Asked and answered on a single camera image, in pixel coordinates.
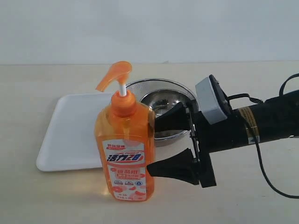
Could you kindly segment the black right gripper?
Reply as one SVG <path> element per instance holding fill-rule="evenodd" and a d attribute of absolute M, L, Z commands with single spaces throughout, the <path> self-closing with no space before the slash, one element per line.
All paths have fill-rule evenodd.
<path fill-rule="evenodd" d="M 211 125 L 198 110 L 196 100 L 187 102 L 186 106 L 190 110 L 195 125 L 200 164 L 196 166 L 192 151 L 187 148 L 168 159 L 147 165 L 147 171 L 152 177 L 171 178 L 192 185 L 199 185 L 200 182 L 203 188 L 215 186 L 216 179 L 210 154 L 249 144 L 245 124 L 239 119 L 240 111 L 248 107 L 234 109 L 227 119 Z M 155 118 L 155 132 L 172 130 L 190 130 L 186 107 L 181 102 Z"/>

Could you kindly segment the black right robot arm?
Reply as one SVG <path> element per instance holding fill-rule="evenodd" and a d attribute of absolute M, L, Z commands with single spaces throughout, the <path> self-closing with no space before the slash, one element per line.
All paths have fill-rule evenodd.
<path fill-rule="evenodd" d="M 198 110 L 195 100 L 177 103 L 155 120 L 156 132 L 170 130 L 190 131 L 193 149 L 147 165 L 149 174 L 212 187 L 216 180 L 211 153 L 299 135 L 299 92 L 234 109 L 227 119 L 213 125 Z"/>

